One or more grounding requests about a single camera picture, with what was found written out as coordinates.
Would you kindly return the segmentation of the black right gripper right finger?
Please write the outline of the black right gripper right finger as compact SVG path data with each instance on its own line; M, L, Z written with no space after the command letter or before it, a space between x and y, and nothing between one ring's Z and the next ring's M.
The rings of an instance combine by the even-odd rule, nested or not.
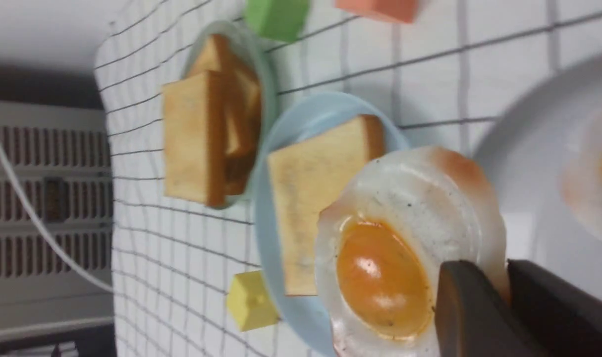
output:
M550 357L602 357L602 300L528 260L509 260L511 309Z

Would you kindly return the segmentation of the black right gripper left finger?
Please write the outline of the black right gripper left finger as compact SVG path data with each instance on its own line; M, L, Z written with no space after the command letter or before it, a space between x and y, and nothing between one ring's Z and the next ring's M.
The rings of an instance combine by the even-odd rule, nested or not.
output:
M442 357L543 357L541 347L468 261L440 267L435 330Z

